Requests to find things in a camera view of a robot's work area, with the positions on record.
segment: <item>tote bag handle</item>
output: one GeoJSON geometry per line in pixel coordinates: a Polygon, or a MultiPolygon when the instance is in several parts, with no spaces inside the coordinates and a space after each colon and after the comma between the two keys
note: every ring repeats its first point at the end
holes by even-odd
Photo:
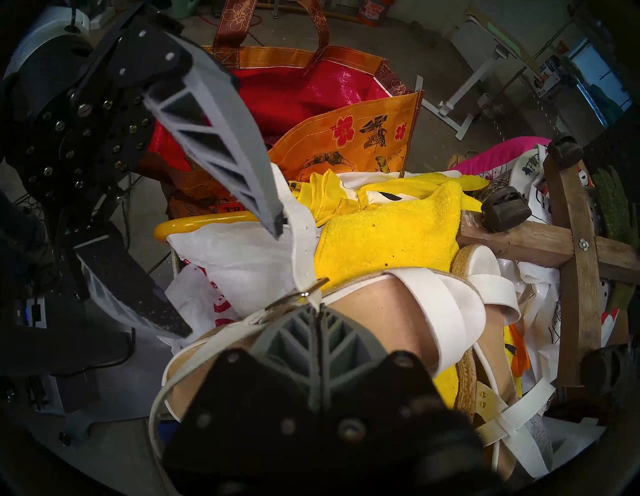
{"type": "MultiPolygon", "coordinates": [[[[239,48],[249,32],[257,0],[227,0],[220,16],[220,27],[213,40],[213,54],[230,67],[239,66],[239,48]]],[[[318,0],[298,0],[314,23],[318,33],[318,50],[314,61],[329,45],[329,27],[318,0]]]]}

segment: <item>wooden plank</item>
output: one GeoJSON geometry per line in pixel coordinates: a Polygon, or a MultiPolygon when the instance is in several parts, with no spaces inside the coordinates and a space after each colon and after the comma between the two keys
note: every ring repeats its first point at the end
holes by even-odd
{"type": "Polygon", "coordinates": [[[640,256],[635,248],[598,236],[596,249],[600,277],[640,284],[640,256]]]}
{"type": "Polygon", "coordinates": [[[544,162],[551,213],[554,225],[571,229],[575,252],[560,269],[562,321],[557,383],[578,387],[582,357],[600,348],[600,273],[589,206],[576,167],[561,171],[553,156],[550,150],[544,162]]]}
{"type": "Polygon", "coordinates": [[[571,231],[538,222],[523,222],[508,232],[485,231],[482,214],[463,211],[458,244],[485,244],[502,259],[559,269],[573,258],[571,231]]]}

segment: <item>clothing pile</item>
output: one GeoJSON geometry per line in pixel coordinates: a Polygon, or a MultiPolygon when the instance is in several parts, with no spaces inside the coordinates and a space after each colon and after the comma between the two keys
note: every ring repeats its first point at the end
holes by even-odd
{"type": "Polygon", "coordinates": [[[416,355],[447,407],[474,421],[505,479],[516,462],[544,476],[596,440],[604,428],[590,420],[566,429],[543,416],[557,372],[559,325],[557,338],[548,332],[559,321],[557,271],[456,242],[462,210],[479,212],[504,186],[529,201],[531,220],[550,223],[541,172],[548,140],[528,140],[443,173],[327,170],[287,183],[272,164],[287,218],[280,239],[257,222],[169,235],[188,266],[166,294],[194,334],[171,343],[151,415],[154,448],[159,405],[180,421],[217,353],[249,348],[268,305],[323,278],[309,302],[361,324],[388,353],[416,355]]]}

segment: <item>yellow fabric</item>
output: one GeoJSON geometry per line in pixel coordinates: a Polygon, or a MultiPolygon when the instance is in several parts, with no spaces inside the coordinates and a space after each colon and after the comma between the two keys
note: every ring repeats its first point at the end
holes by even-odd
{"type": "Polygon", "coordinates": [[[442,396],[442,401],[447,408],[453,408],[456,404],[458,396],[458,371],[456,366],[452,365],[448,369],[443,370],[434,380],[433,384],[442,396]]]}
{"type": "Polygon", "coordinates": [[[449,272],[458,252],[462,188],[447,181],[424,200],[392,202],[333,217],[316,248],[316,276],[329,289],[357,277],[398,267],[449,272]]]}
{"type": "MultiPolygon", "coordinates": [[[[336,215],[378,208],[380,205],[369,203],[367,196],[369,191],[408,195],[423,199],[446,182],[459,184],[462,191],[477,191],[488,184],[486,179],[478,176],[464,175],[455,179],[439,172],[429,172],[415,177],[403,177],[367,184],[357,191],[352,190],[351,196],[356,196],[357,200],[349,199],[346,190],[341,186],[342,182],[331,170],[322,175],[313,173],[309,177],[309,182],[290,182],[289,185],[298,201],[311,210],[314,219],[316,219],[316,226],[320,227],[336,215]]],[[[461,208],[463,210],[479,212],[481,206],[482,203],[475,198],[467,195],[462,196],[461,208]]]]}

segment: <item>black cable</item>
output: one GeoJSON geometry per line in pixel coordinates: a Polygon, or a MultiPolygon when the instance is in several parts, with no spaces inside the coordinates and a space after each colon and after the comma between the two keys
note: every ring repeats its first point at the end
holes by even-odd
{"type": "Polygon", "coordinates": [[[162,262],[164,262],[167,258],[169,258],[169,255],[171,255],[171,252],[167,253],[164,257],[162,257],[162,260],[160,260],[156,265],[154,265],[153,267],[151,267],[148,271],[147,274],[151,274],[151,272],[153,272],[154,270],[156,270],[161,264],[162,262]]]}
{"type": "Polygon", "coordinates": [[[49,374],[49,375],[51,377],[67,379],[69,377],[73,377],[73,376],[77,376],[77,375],[80,375],[80,374],[84,374],[85,372],[94,371],[96,369],[109,369],[111,367],[117,367],[118,365],[122,365],[126,361],[128,361],[128,359],[130,359],[133,356],[135,351],[136,351],[136,330],[132,327],[131,328],[131,336],[127,340],[127,354],[125,355],[125,357],[122,360],[119,360],[117,362],[113,362],[111,364],[89,365],[88,367],[85,367],[81,371],[71,372],[69,374],[49,374]]]}

